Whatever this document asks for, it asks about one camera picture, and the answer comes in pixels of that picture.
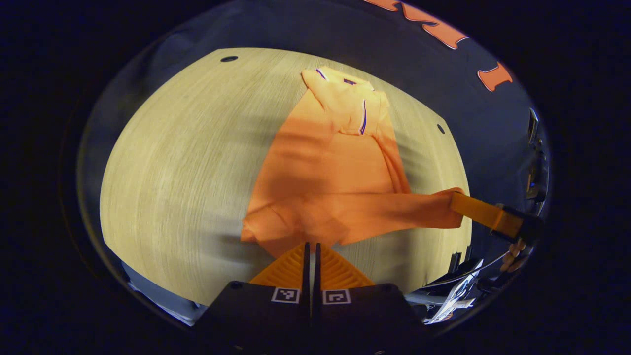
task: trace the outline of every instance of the finger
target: finger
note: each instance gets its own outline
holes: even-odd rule
[[[517,255],[519,255],[519,246],[517,244],[511,244],[509,246],[509,251],[512,254],[512,256],[517,258]]]
[[[510,253],[508,253],[508,254],[504,255],[504,257],[502,258],[502,262],[503,262],[503,263],[505,263],[505,264],[506,264],[506,263],[509,263],[509,264],[510,264],[510,263],[512,263],[512,262],[513,262],[513,260],[515,260],[515,257],[514,257],[514,256],[512,256]]]
[[[521,267],[521,265],[523,265],[523,264],[524,264],[524,262],[526,262],[526,259],[525,259],[525,258],[524,258],[524,259],[522,259],[522,260],[519,260],[519,261],[518,261],[518,262],[516,262],[515,264],[511,265],[511,266],[508,268],[508,271],[509,271],[509,272],[513,272],[513,271],[517,270],[518,268],[520,268],[520,267]]]

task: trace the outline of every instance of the orange letter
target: orange letter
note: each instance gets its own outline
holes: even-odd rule
[[[487,87],[488,91],[495,91],[495,87],[505,81],[512,83],[509,72],[500,62],[497,62],[497,67],[489,71],[478,70],[478,78]]]
[[[395,8],[394,5],[398,4],[398,1],[395,0],[364,0],[367,3],[371,3],[373,5],[377,5],[382,9],[386,9],[389,11],[399,11],[399,9]]]
[[[423,29],[426,30],[430,35],[436,37],[436,39],[438,39],[439,41],[443,42],[447,47],[451,49],[457,49],[458,42],[462,41],[465,38],[469,38],[464,33],[456,30],[449,25],[446,25],[445,23],[443,23],[443,21],[437,19],[436,17],[417,8],[413,8],[412,6],[405,3],[401,4],[403,5],[403,14],[408,20],[435,23],[435,25],[428,25],[424,23]]]

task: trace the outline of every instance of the cable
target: cable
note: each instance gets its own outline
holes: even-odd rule
[[[477,268],[477,269],[475,269],[475,270],[469,271],[468,273],[466,273],[466,274],[464,274],[464,275],[460,275],[459,277],[455,277],[455,278],[453,278],[453,279],[449,279],[449,280],[446,280],[446,281],[439,282],[438,284],[432,284],[432,285],[423,286],[423,287],[421,287],[421,288],[419,288],[419,289],[416,289],[416,290],[418,291],[418,290],[422,290],[422,289],[428,289],[428,288],[430,288],[430,287],[442,286],[442,285],[445,285],[445,284],[450,284],[451,282],[454,282],[454,281],[462,280],[462,279],[464,279],[465,277],[467,277],[467,276],[469,276],[469,275],[473,274],[474,272],[477,272],[477,271],[480,271],[480,270],[482,270],[482,269],[484,269],[484,268],[489,267],[490,265],[492,265],[492,264],[494,264],[495,262],[497,262],[497,260],[500,260],[501,258],[503,258],[503,257],[504,257],[504,255],[506,255],[506,254],[508,254],[508,253],[510,253],[510,251],[507,251],[506,253],[504,253],[504,254],[502,254],[502,255],[498,256],[498,257],[497,257],[497,259],[493,260],[492,262],[487,263],[486,265],[482,265],[482,266],[480,266],[479,268]]]
[[[447,303],[447,302],[432,302],[432,301],[426,301],[426,300],[423,300],[423,301],[421,301],[421,300],[411,300],[410,301],[407,297],[406,297],[406,301],[407,302],[416,303],[415,306],[419,305],[419,304],[422,304],[422,305],[426,306],[428,303],[429,304],[445,304],[445,303]]]

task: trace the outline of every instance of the light wood surface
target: light wood surface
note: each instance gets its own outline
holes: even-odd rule
[[[227,56],[239,58],[220,61]],[[414,193],[455,186],[469,193],[449,127],[403,91],[308,54],[220,49],[160,87],[117,140],[100,198],[109,248],[154,283],[201,304],[229,280],[248,281],[269,265],[260,246],[240,242],[241,220],[274,135],[306,91],[300,72],[321,66],[387,94]],[[375,283],[409,292],[445,274],[452,253],[464,255],[470,240],[465,218],[459,229],[393,232],[334,249]]]

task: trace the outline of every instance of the human hand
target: human hand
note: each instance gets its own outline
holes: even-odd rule
[[[511,244],[509,246],[509,253],[504,255],[504,257],[502,258],[502,262],[504,264],[502,264],[502,266],[500,267],[500,271],[501,272],[504,272],[504,271],[513,272],[513,271],[517,270],[518,268],[520,268],[521,265],[523,265],[524,262],[526,261],[526,258],[523,258],[522,260],[519,260],[515,264],[513,264],[513,262],[515,261],[515,258],[517,258],[519,256],[519,253],[522,250],[524,250],[525,247],[526,247],[526,243],[523,240],[521,240],[521,239],[518,240],[516,243]]]

